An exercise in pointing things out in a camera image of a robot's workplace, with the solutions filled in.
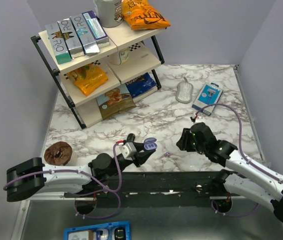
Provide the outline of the lavender earbud charging case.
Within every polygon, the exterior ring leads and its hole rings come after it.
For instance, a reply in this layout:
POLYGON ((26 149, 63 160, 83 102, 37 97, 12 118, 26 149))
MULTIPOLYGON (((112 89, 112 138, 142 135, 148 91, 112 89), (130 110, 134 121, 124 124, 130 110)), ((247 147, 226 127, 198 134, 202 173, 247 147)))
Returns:
POLYGON ((157 139, 155 137, 148 137, 143 142, 143 148, 146 151, 156 150, 158 145, 156 144, 157 139))

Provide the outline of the purple earbud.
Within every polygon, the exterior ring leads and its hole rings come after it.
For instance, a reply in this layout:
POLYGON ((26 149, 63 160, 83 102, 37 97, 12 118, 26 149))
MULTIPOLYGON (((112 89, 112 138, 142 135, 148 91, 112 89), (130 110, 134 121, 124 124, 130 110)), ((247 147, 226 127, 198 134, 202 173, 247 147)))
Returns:
POLYGON ((166 153, 164 154, 164 156, 165 156, 165 157, 170 157, 171 154, 170 154, 169 152, 166 152, 166 153))

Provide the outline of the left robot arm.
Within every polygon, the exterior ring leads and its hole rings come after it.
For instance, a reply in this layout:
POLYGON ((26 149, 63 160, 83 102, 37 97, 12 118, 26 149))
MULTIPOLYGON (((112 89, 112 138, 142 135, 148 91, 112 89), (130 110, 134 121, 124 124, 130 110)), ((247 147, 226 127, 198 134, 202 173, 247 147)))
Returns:
POLYGON ((35 157, 11 167, 6 172, 8 202, 19 202, 41 193, 68 193, 86 198, 101 191, 118 193, 122 187, 123 170, 135 165, 140 167, 157 150, 156 139, 143 143, 120 140, 113 148, 113 155, 99 154, 90 163, 79 166, 56 166, 42 163, 35 157))

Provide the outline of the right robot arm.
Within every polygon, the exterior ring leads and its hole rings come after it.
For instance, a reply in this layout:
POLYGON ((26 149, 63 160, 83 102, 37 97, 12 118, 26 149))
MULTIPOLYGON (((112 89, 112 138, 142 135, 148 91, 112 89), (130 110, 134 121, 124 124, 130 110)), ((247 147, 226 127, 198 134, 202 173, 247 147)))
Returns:
POLYGON ((268 208, 283 223, 282 174, 247 157, 234 144, 218 140, 203 122, 184 128, 176 146, 181 151, 205 155, 211 162, 229 169, 222 170, 221 178, 212 182, 215 195, 228 192, 243 196, 268 208))

